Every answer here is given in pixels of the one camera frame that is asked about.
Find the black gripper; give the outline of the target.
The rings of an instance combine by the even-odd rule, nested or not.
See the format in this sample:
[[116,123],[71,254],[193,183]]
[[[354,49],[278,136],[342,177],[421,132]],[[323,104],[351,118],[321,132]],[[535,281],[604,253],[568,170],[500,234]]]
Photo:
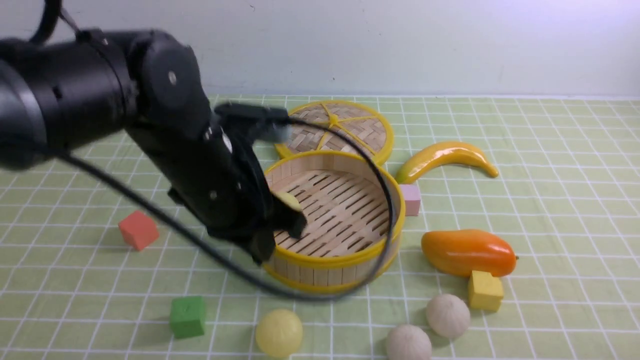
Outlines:
[[210,124],[187,134],[138,121],[126,132],[169,180],[170,198],[194,215],[211,237],[247,246],[255,264],[274,255],[274,231],[303,238],[304,212],[288,207],[275,193],[272,200],[251,143],[212,130]]

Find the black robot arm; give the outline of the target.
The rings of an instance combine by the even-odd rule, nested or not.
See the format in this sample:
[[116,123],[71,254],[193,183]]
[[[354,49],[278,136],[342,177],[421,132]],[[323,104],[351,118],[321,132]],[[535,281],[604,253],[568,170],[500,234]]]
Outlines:
[[169,198],[257,264],[307,219],[275,196],[253,151],[282,108],[211,107],[194,50],[162,30],[83,30],[73,41],[1,41],[1,139],[69,152],[121,130],[169,181]]

